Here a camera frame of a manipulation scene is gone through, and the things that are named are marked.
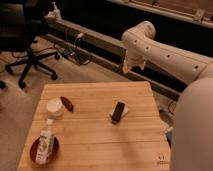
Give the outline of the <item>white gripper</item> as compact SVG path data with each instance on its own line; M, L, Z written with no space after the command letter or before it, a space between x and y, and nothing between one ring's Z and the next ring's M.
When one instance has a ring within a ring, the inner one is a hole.
M133 50L127 50L122 71L124 74L127 74L128 72L131 71L132 67L135 67L135 66L139 66L141 70L144 70L146 67L146 63L147 61L142 55L136 53Z

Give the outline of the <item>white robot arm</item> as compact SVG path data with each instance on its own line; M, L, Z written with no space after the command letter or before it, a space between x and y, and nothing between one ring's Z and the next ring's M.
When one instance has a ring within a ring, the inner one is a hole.
M187 84L175 108L170 171L213 171L213 58L160 43L143 21L123 32L123 71L147 61Z

